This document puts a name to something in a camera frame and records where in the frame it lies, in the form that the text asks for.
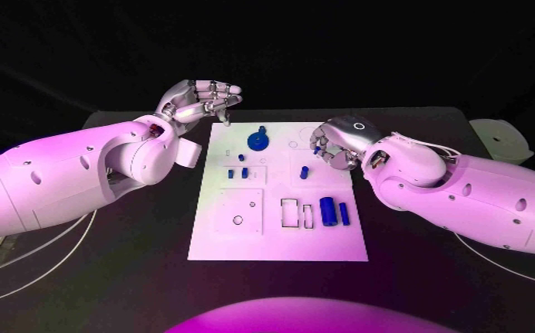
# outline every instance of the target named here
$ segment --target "white wire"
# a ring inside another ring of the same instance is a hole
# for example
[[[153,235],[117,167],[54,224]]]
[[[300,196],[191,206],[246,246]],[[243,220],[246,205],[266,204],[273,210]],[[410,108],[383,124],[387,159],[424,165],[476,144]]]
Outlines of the white wire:
[[[35,250],[31,250],[31,252],[28,252],[26,254],[23,254],[22,256],[19,256],[16,259],[10,260],[9,262],[3,263],[0,265],[0,269],[3,267],[6,267],[8,265],[10,265],[12,263],[16,263],[18,261],[21,261],[23,258],[26,258],[28,256],[31,256],[32,254],[35,254],[35,252],[38,252],[39,250],[42,250],[47,246],[49,246],[75,227],[77,225],[84,221],[84,218],[87,218],[87,215],[84,215],[77,223],[52,239],[49,240],[42,246],[39,246]]]
[[[521,276],[521,277],[525,277],[527,279],[535,281],[535,278],[534,277],[530,277],[528,275],[524,275],[521,273],[518,273],[517,271],[508,269],[505,266],[502,266],[498,262],[492,261],[462,239],[460,239],[460,236],[457,233],[455,233],[455,235],[457,236],[457,239],[460,240],[462,244],[466,245],[466,247],[483,258],[486,259],[488,262],[491,262],[494,265],[496,265],[498,267],[502,267],[502,269],[505,269],[509,273]]]
[[[34,281],[31,281],[25,286],[22,286],[19,289],[16,289],[15,291],[12,291],[12,292],[6,293],[3,296],[0,296],[0,299],[5,298],[5,297],[8,297],[9,295],[18,293],[26,287],[29,287],[32,284],[35,284],[62,265],[62,263],[65,262],[65,260],[70,258],[70,256],[75,252],[78,246],[81,245],[81,242],[83,242],[84,238],[87,237],[87,233],[90,231],[93,220],[96,219],[96,216],[97,216],[97,211],[94,211],[94,213],[93,213],[91,221],[90,221],[90,224],[87,225],[87,231],[81,235],[81,239],[78,240],[77,245],[74,246],[71,252],[67,254],[67,256],[64,257],[64,259],[57,263],[57,266],[38,279],[35,279]]]
[[[430,142],[423,142],[420,140],[416,140],[414,138],[408,138],[407,136],[404,136],[403,134],[400,134],[398,132],[393,132],[393,134],[395,136],[400,136],[401,138],[406,138],[407,140],[413,141],[413,142],[417,142],[419,144],[423,144],[423,145],[427,145],[427,146],[433,146],[434,148],[439,148],[442,149],[443,151],[446,151],[449,153],[449,151],[452,151],[453,153],[456,153],[456,155],[460,155],[460,152],[456,151],[453,148],[449,148],[447,146],[443,146],[443,145],[437,145],[437,144],[432,144]]]

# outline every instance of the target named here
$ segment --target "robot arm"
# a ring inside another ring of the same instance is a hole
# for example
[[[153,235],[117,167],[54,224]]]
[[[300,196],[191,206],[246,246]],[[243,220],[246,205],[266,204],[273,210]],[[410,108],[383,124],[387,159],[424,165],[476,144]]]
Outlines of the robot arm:
[[[336,154],[328,142],[339,147]],[[312,148],[336,169],[354,169],[361,162],[377,198],[390,208],[414,212],[481,243],[535,253],[534,171],[397,133],[384,137],[358,117],[332,118],[312,135]]]
[[[173,164],[194,167],[201,146],[181,135],[207,116],[230,125],[240,87],[182,81],[153,115],[28,142],[0,155],[0,236],[54,226],[153,185]]]

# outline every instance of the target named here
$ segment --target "white container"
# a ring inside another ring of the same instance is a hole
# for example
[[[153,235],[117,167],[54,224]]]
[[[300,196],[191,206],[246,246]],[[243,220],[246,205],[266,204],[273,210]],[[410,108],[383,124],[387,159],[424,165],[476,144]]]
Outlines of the white container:
[[[495,119],[475,119],[472,127],[494,160],[520,165],[532,156],[528,141],[514,125]]]

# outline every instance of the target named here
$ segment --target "dark table surface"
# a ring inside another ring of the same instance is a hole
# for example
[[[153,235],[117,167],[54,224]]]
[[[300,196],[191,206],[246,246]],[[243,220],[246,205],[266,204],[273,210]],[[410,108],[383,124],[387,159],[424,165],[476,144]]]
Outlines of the dark table surface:
[[[488,157],[463,113],[450,107],[237,110],[234,122],[323,121],[359,114],[384,131]],[[142,112],[98,112],[85,127]],[[455,234],[410,212],[388,209],[352,172],[370,262],[188,261],[214,118],[185,137],[204,145],[198,167],[175,166],[163,182],[103,208],[80,249],[25,291],[0,300],[0,331],[158,332],[240,301],[283,296],[358,301],[459,331],[535,331],[535,282],[479,258]],[[36,278],[67,255],[88,219],[42,252],[0,271],[0,294]],[[12,257],[70,224],[23,233]],[[485,250],[530,265],[532,255]]]

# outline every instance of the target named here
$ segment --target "black curtain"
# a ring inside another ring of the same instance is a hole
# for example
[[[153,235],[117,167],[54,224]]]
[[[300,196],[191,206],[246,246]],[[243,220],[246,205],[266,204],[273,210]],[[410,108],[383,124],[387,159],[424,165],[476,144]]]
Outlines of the black curtain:
[[[450,105],[531,138],[534,17],[532,0],[0,0],[0,148],[153,110],[182,79],[240,85],[243,109]]]

